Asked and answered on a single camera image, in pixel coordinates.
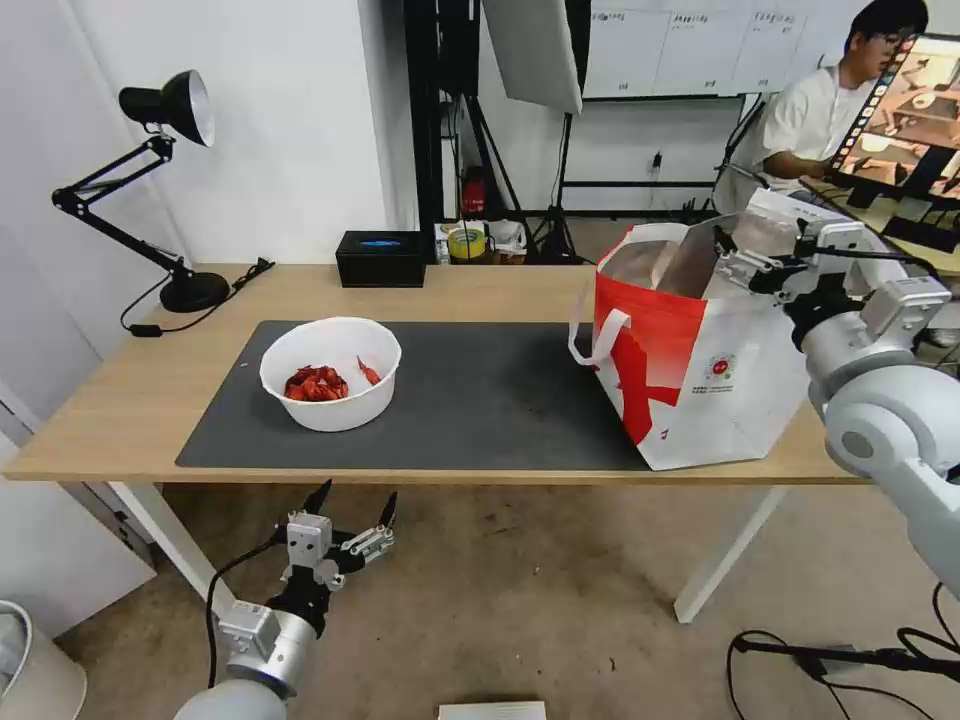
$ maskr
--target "logo on bag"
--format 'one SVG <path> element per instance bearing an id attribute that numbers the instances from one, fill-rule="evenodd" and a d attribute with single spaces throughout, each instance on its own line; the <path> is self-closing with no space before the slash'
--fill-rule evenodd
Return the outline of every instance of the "logo on bag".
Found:
<path id="1" fill-rule="evenodd" d="M 701 384 L 693 386 L 694 395 L 733 392 L 733 371 L 736 356 L 733 353 L 714 355 L 707 362 Z"/>

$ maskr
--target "lamp shade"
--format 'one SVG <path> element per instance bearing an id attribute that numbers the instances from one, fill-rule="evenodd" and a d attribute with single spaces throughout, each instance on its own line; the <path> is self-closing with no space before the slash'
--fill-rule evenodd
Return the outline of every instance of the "lamp shade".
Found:
<path id="1" fill-rule="evenodd" d="M 188 140 L 207 147 L 213 145 L 210 96 L 196 70 L 177 73 L 159 90 L 123 88 L 120 109 L 135 122 L 169 125 Z"/>

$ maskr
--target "lamp base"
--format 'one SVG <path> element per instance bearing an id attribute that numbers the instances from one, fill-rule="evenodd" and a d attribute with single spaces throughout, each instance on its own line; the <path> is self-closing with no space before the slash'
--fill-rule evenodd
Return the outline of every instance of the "lamp base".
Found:
<path id="1" fill-rule="evenodd" d="M 227 299 L 230 284 L 216 273 L 174 275 L 160 290 L 160 304 L 170 312 L 208 310 Z"/>

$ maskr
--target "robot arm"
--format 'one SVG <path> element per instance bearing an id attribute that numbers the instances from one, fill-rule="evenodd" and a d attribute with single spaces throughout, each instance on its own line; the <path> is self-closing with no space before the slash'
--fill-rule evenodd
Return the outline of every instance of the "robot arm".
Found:
<path id="1" fill-rule="evenodd" d="M 960 597 L 960 486 L 949 478 L 960 465 L 960 383 L 918 365 L 912 350 L 950 292 L 932 277 L 903 277 L 865 302 L 849 297 L 856 259 L 879 262 L 867 232 L 853 221 L 801 224 L 793 255 L 777 258 L 718 235 L 719 268 L 783 305 L 830 457 L 883 490 L 917 553 Z"/>
<path id="2" fill-rule="evenodd" d="M 319 514 L 330 485 L 313 493 L 276 533 L 289 561 L 283 590 L 265 605 L 238 600 L 220 618 L 220 636 L 230 649 L 227 679 L 191 698 L 175 720 L 286 719 L 286 703 L 297 695 L 313 644 L 323 634 L 331 594 L 394 542 L 396 493 L 376 526 L 353 535 L 334 530 Z"/>

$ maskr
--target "shopping bag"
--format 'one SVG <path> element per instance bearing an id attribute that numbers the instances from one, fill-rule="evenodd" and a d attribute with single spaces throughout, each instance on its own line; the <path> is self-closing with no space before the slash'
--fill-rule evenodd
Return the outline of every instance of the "shopping bag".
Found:
<path id="1" fill-rule="evenodd" d="M 570 323 L 570 354 L 654 470 L 764 457 L 809 384 L 775 299 L 714 272 L 717 226 L 764 254 L 795 239 L 752 215 L 636 226 L 597 266 L 589 356 L 574 343 L 579 307 Z"/>

